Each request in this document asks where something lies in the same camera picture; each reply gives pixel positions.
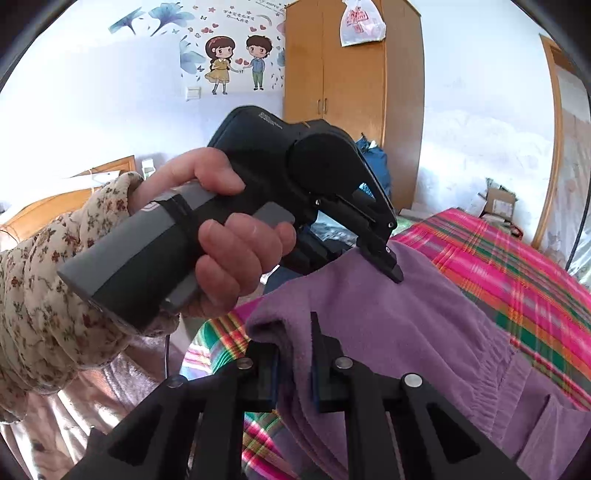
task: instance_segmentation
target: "wooden door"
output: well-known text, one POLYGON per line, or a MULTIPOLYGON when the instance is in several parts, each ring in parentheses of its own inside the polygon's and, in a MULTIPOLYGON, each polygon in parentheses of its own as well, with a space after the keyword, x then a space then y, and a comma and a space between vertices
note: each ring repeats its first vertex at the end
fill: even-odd
POLYGON ((285 13, 285 98, 283 119, 322 118, 322 13, 319 2, 299 0, 285 13))
MULTIPOLYGON (((381 11, 381 2, 374 0, 381 11)), ((324 119, 354 140, 363 132, 382 144, 386 86, 384 42, 340 45, 342 0, 321 0, 323 15, 324 119)))

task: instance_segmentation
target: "wooden headboard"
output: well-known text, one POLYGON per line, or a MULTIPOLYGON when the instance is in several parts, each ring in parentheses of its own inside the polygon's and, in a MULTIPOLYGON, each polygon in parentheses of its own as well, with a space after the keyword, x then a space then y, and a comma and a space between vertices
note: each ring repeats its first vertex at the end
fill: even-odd
MULTIPOLYGON (((91 168, 75 176, 117 170, 121 171, 121 173, 135 171, 135 157, 132 155, 131 157, 105 163, 100 167, 91 168)), ((75 192, 62 193, 39 200, 23 208, 23 210, 4 225, 0 225, 0 229, 6 230, 17 241, 21 242, 33 236, 62 213, 74 212, 82 208, 91 194, 91 189, 76 190, 75 192)))

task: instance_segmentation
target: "white plastic bag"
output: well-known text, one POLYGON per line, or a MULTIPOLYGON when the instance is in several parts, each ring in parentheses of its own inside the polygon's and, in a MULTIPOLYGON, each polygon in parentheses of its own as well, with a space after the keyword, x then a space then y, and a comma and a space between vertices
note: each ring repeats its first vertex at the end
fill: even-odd
POLYGON ((372 0, 343 0, 347 5, 340 21, 340 44, 344 47, 386 38, 386 24, 372 0))

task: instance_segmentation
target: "purple cloth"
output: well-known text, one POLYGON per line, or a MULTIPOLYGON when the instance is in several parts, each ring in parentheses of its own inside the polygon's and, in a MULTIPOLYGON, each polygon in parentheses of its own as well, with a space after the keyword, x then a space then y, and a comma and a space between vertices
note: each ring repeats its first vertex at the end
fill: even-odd
POLYGON ((534 480, 564 471, 591 414, 509 344, 509 336, 421 253, 390 243, 404 272, 394 284, 351 250, 266 296, 247 333, 276 343, 284 369, 278 411, 296 442, 335 480, 347 478, 343 414, 318 414, 311 401, 310 312, 345 355, 374 372, 416 372, 534 480))

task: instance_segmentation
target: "metal bolt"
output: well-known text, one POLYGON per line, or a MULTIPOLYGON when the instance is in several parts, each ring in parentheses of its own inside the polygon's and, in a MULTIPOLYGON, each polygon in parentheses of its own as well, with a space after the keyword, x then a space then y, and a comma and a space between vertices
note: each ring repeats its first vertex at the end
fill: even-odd
POLYGON ((238 368, 240 370, 248 370, 249 368, 252 368, 252 366, 254 365, 254 362, 252 361, 251 358, 248 358, 247 356, 243 356, 242 358, 239 358, 236 361, 236 365, 238 366, 238 368))
POLYGON ((353 361, 348 356, 340 356, 335 360, 336 368, 348 370, 353 366, 353 361))
POLYGON ((404 383, 411 388, 418 388, 423 384, 423 379, 417 374, 408 374, 404 377, 404 383))
POLYGON ((168 388, 178 388, 187 381, 182 375, 175 375, 168 379, 168 388))

